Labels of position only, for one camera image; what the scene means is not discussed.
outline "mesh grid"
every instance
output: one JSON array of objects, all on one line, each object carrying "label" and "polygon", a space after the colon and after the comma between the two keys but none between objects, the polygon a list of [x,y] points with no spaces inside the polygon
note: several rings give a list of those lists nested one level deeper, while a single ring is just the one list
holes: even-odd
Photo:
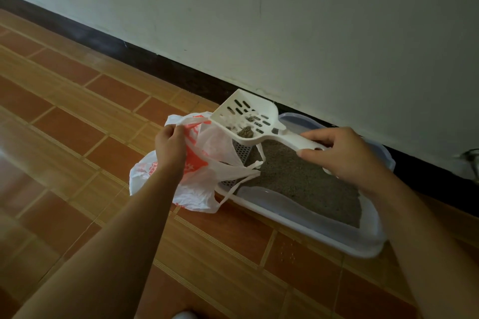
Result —
[{"label": "mesh grid", "polygon": [[[245,164],[246,160],[249,157],[249,153],[251,153],[251,149],[253,149],[253,147],[241,145],[234,140],[233,140],[233,147],[235,148],[236,153],[238,154],[238,157],[241,159],[243,164]],[[224,186],[226,186],[228,188],[231,188],[232,186],[234,186],[236,184],[237,181],[238,181],[237,179],[236,180],[225,180],[224,182],[221,182],[221,183]]]}]

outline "shoe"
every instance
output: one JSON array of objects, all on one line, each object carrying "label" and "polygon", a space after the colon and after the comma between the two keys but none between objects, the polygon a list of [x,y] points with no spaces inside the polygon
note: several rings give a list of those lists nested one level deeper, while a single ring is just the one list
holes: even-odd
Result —
[{"label": "shoe", "polygon": [[198,317],[193,311],[182,311],[181,313],[176,314],[171,319],[198,319]]}]

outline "black baseboard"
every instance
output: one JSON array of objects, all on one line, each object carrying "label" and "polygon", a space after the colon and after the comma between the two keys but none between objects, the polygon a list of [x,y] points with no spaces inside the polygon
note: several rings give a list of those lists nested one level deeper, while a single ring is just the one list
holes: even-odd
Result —
[{"label": "black baseboard", "polygon": [[[238,88],[229,82],[159,56],[27,1],[0,0],[0,7],[218,104],[223,103]],[[283,104],[276,104],[280,113],[301,113]],[[325,126],[334,126],[313,116],[310,117]],[[479,186],[475,183],[395,149],[387,149],[396,161],[394,173],[412,189],[479,217],[479,206],[475,202],[475,199],[479,197]]]}]

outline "litter box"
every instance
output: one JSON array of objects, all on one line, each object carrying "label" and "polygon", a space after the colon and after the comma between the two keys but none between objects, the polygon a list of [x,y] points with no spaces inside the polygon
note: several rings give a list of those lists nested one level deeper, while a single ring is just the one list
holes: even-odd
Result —
[{"label": "litter box", "polygon": [[[294,113],[285,113],[279,120],[291,131],[300,134],[304,131],[321,129],[323,125],[313,119]],[[376,156],[393,171],[396,162],[387,149],[374,141],[365,139]],[[251,147],[233,142],[239,157],[246,161]],[[225,195],[234,181],[221,182],[216,191]],[[377,256],[387,240],[381,221],[372,202],[359,195],[361,218],[359,228],[327,218],[304,208],[290,198],[262,187],[241,186],[231,200],[267,218],[279,222],[295,231],[335,247],[351,256],[371,258]]]}]

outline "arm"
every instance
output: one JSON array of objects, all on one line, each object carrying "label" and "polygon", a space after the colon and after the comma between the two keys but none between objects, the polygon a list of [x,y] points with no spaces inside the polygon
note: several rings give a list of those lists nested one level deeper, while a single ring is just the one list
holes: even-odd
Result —
[{"label": "arm", "polygon": [[133,318],[183,176],[183,127],[156,137],[158,168],[126,207],[20,309],[19,318]]},{"label": "arm", "polygon": [[302,135],[332,148],[303,149],[299,157],[329,169],[372,200],[424,318],[479,318],[479,268],[414,191],[352,129]]}]

